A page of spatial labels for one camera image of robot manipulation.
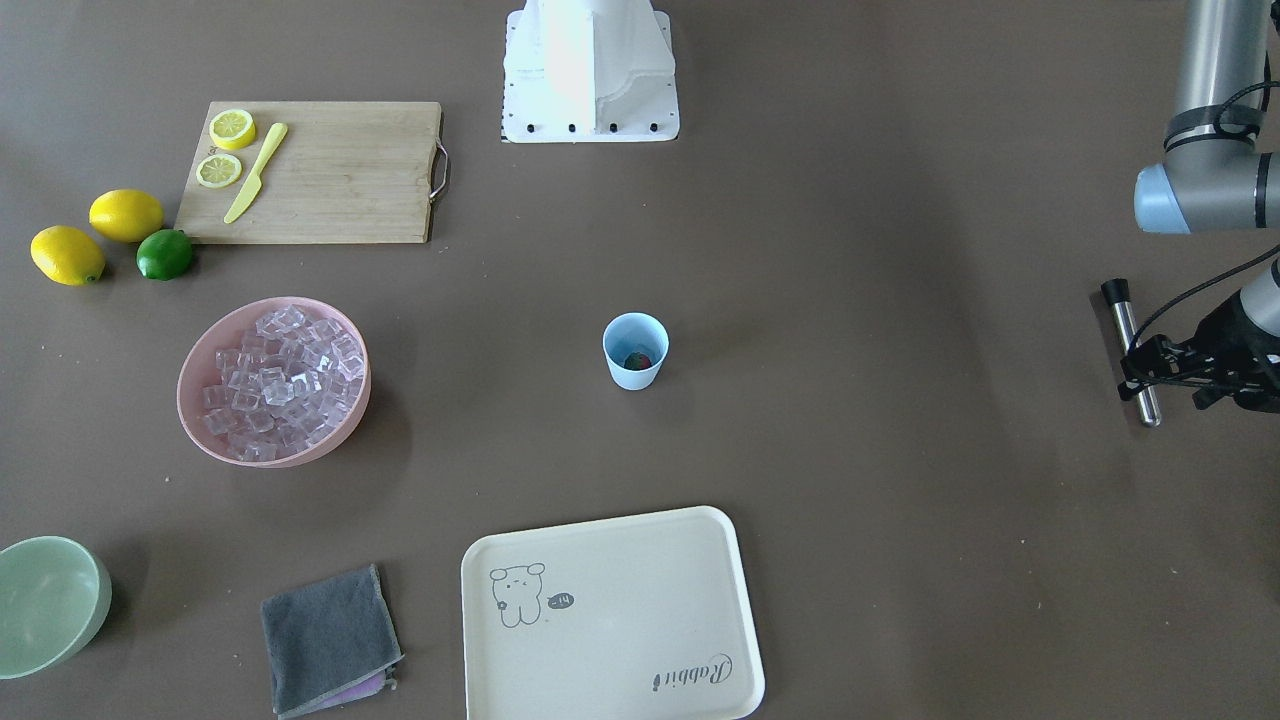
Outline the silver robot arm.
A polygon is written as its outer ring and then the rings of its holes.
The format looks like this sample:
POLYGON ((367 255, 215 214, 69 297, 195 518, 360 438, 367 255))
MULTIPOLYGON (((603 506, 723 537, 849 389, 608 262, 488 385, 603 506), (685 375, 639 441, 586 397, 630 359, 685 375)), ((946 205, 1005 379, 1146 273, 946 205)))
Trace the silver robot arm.
MULTIPOLYGON (((1277 154, 1256 146, 1277 101, 1267 50, 1276 28, 1275 1, 1189 3, 1164 160, 1135 181, 1135 220, 1144 232, 1277 227, 1277 154)), ((1277 411, 1277 251, 1252 264, 1260 274, 1207 314, 1188 340, 1130 341, 1124 398, 1176 386, 1192 389, 1198 409, 1230 398, 1244 410, 1277 411)))

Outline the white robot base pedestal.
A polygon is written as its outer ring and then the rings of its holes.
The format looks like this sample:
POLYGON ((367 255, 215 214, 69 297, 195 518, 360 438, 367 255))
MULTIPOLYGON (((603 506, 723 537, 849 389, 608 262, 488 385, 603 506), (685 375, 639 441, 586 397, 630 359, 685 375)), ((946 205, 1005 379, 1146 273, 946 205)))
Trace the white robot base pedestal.
POLYGON ((503 70, 506 142, 680 135, 671 19, 649 1, 526 1, 507 15, 503 70))

